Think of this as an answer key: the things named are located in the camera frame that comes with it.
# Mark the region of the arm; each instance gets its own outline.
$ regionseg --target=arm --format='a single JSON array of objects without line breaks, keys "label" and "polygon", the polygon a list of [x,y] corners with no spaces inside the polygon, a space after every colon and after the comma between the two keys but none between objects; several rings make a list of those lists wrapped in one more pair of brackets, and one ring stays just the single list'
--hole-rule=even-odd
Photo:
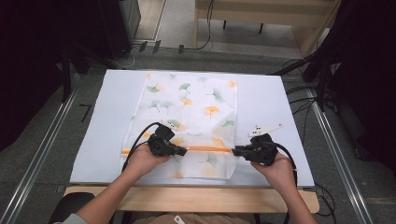
[{"label": "arm", "polygon": [[148,174],[156,165],[168,161],[170,157],[155,157],[148,145],[138,147],[128,166],[103,192],[77,211],[88,223],[108,223],[120,202],[143,175]]},{"label": "arm", "polygon": [[317,223],[294,184],[289,158],[277,153],[275,162],[271,166],[263,166],[257,162],[252,162],[251,165],[262,173],[269,184],[279,192],[295,223]]}]

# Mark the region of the sleeve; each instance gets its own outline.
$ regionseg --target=sleeve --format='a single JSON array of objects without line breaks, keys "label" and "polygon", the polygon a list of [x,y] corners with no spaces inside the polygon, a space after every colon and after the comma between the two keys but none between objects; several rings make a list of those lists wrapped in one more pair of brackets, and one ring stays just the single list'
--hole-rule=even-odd
[{"label": "sleeve", "polygon": [[54,224],[88,224],[88,222],[78,215],[72,214],[64,222],[55,222]]}]

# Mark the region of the small white object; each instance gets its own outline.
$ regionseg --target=small white object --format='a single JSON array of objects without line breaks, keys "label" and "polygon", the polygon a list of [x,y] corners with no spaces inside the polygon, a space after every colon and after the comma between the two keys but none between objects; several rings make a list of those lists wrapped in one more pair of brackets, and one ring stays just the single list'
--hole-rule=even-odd
[{"label": "small white object", "polygon": [[265,126],[256,125],[254,131],[252,131],[251,133],[248,133],[247,136],[248,137],[260,136],[260,135],[269,133],[271,131],[274,131],[276,129],[279,129],[281,127],[283,127],[283,124],[281,124],[281,123],[279,123],[277,125],[265,125]]},{"label": "small white object", "polygon": [[178,132],[178,127],[173,125],[169,120],[161,120],[160,123],[163,124],[164,126],[170,128],[170,129]]},{"label": "small white object", "polygon": [[181,219],[180,216],[175,216],[174,221],[175,221],[177,224],[185,224],[184,221],[183,221],[183,219]]}]

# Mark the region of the wooden table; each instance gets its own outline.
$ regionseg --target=wooden table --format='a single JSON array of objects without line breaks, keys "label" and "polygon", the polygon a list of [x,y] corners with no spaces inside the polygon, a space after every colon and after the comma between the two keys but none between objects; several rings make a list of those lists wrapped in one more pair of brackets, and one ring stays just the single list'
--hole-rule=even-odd
[{"label": "wooden table", "polygon": [[[195,0],[194,44],[198,20],[207,19],[210,0]],[[289,25],[303,56],[332,25],[341,0],[215,0],[212,20]]]},{"label": "wooden table", "polygon": [[[90,192],[98,195],[105,187],[80,185],[69,187],[64,195]],[[300,189],[311,213],[319,210],[313,191]],[[274,189],[221,187],[133,187],[119,206],[123,211],[215,212],[215,213],[286,213],[282,197]]]}]

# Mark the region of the person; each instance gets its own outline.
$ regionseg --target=person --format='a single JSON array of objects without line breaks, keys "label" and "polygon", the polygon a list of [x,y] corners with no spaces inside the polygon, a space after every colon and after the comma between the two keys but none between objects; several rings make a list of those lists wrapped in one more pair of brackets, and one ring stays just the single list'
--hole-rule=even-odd
[{"label": "person", "polygon": [[[170,157],[153,156],[149,146],[139,146],[126,169],[99,195],[85,204],[75,214],[67,218],[67,223],[108,223],[128,190],[142,176],[148,174],[160,163],[169,161]],[[309,212],[303,198],[294,184],[294,176],[288,157],[277,153],[271,166],[257,162],[251,165],[263,174],[269,184],[279,192],[289,209],[293,223],[317,223]],[[170,213],[133,213],[133,223],[175,223],[175,214]],[[185,223],[254,223],[252,214],[187,214],[180,215]]]}]

